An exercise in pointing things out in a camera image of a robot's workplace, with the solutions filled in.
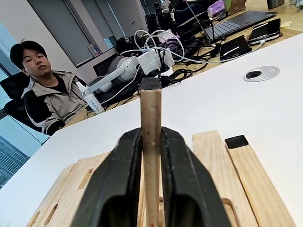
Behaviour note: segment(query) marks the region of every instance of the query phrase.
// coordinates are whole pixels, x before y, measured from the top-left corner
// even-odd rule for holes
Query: building
[[[29,159],[0,136],[0,189]]]

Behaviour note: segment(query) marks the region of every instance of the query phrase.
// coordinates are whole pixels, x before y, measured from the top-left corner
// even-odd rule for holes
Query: white desk
[[[218,130],[244,134],[297,226],[303,226],[303,35],[289,38],[163,90],[162,125],[191,135]],[[268,81],[243,75],[278,66]],[[110,151],[126,131],[140,126],[140,101],[58,131],[0,190],[0,227],[22,227],[68,165]]]

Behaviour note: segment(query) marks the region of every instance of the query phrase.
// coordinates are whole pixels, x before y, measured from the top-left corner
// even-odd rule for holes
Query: laptop keyboard
[[[240,27],[240,25],[229,22],[229,21],[221,22],[219,24],[214,25],[214,36],[215,36],[215,38],[219,37],[232,30],[237,29],[238,27]],[[214,39],[212,27],[207,28],[205,31],[211,39]]]

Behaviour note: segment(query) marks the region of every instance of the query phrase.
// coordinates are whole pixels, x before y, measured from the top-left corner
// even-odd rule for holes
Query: black office chair
[[[24,101],[21,99],[23,90],[28,87],[28,84],[29,78],[23,72],[19,72],[0,81],[0,85],[2,86],[3,90],[12,99],[5,104],[4,111],[26,126],[38,132],[42,132],[42,128],[36,127],[30,121],[24,106]]]

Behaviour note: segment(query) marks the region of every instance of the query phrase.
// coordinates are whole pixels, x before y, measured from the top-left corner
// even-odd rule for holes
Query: water bottle
[[[91,107],[91,109],[96,113],[96,114],[101,114],[105,110],[101,106],[100,102],[96,99],[94,94],[84,85],[82,85],[80,82],[76,83],[80,92],[82,93],[82,98],[87,102],[87,104]]]

